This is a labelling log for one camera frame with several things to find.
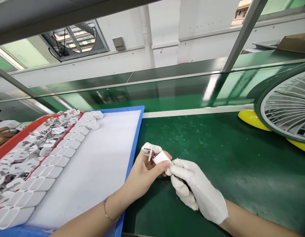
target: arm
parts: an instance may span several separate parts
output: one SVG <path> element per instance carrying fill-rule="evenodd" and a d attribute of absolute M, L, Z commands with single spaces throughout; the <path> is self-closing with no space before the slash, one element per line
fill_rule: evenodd
<path fill-rule="evenodd" d="M 300 236 L 224 199 L 194 162 L 175 159 L 166 174 L 171 175 L 177 195 L 188 207 L 199 209 L 207 220 L 219 225 L 233 237 Z M 186 181 L 191 191 L 181 179 Z"/>
<path fill-rule="evenodd" d="M 300 237 L 299 234 L 265 220 L 226 200 L 229 217 L 219 226 L 234 237 Z"/>
<path fill-rule="evenodd" d="M 164 174 L 164 171 L 170 166 L 169 161 L 160 162 L 158 165 L 155 165 L 152 160 L 148 162 L 148 157 L 143 153 L 141 150 L 137 156 L 124 185 L 108 197 L 105 209 L 109 218 L 106 217 L 104 205 L 101 202 L 60 227 L 51 237 L 102 236 L 114 224 L 112 220 L 119 218 L 129 205 L 142 197 L 154 180 L 160 174 Z"/>

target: window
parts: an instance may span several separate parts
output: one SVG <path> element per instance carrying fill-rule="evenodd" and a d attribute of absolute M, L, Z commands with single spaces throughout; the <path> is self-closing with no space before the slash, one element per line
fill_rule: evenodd
<path fill-rule="evenodd" d="M 305 12 L 305 0 L 268 0 L 258 21 Z"/>
<path fill-rule="evenodd" d="M 108 52 L 96 20 L 81 22 L 41 34 L 50 53 L 59 61 Z"/>

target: hand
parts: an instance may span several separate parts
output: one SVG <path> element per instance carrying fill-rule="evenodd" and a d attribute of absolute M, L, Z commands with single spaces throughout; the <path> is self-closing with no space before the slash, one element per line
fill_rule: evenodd
<path fill-rule="evenodd" d="M 0 146 L 15 135 L 15 133 L 13 132 L 4 132 L 8 129 L 10 128 L 9 127 L 0 128 Z"/>
<path fill-rule="evenodd" d="M 164 152 L 172 159 L 172 156 L 168 152 Z M 155 179 L 170 167 L 169 161 L 160 162 L 158 165 L 152 159 L 148 162 L 148 156 L 144 156 L 143 154 L 144 151 L 141 149 L 127 180 L 122 186 L 122 189 L 125 190 L 124 193 L 128 195 L 127 198 L 130 203 L 142 197 Z"/>
<path fill-rule="evenodd" d="M 207 220 L 221 224 L 228 217 L 228 211 L 220 191 L 194 162 L 175 159 L 172 163 L 166 174 L 171 175 L 171 183 L 181 201 L 193 210 L 199 209 Z M 187 182 L 191 191 L 182 180 Z"/>

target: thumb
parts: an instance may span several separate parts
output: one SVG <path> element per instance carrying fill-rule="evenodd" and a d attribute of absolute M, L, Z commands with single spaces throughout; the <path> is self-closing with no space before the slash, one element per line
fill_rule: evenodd
<path fill-rule="evenodd" d="M 157 165 L 155 165 L 154 168 L 152 168 L 149 171 L 150 178 L 154 181 L 159 175 L 161 175 L 169 167 L 170 167 L 169 161 L 159 162 Z"/>

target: forearm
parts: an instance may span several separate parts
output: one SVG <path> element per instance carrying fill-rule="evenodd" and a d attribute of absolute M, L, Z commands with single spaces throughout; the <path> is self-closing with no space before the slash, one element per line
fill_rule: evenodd
<path fill-rule="evenodd" d="M 131 202 L 128 201 L 128 198 L 125 197 L 125 194 L 124 187 L 121 187 L 118 191 L 108 197 L 106 201 L 106 212 L 112 220 L 117 219 L 131 204 Z M 106 217 L 104 206 L 101 202 L 60 227 L 52 234 L 52 237 L 99 237 L 113 224 L 114 221 L 111 221 Z"/>
<path fill-rule="evenodd" d="M 229 217 L 219 226 L 233 237 L 300 237 L 293 231 L 265 220 L 226 200 Z"/>

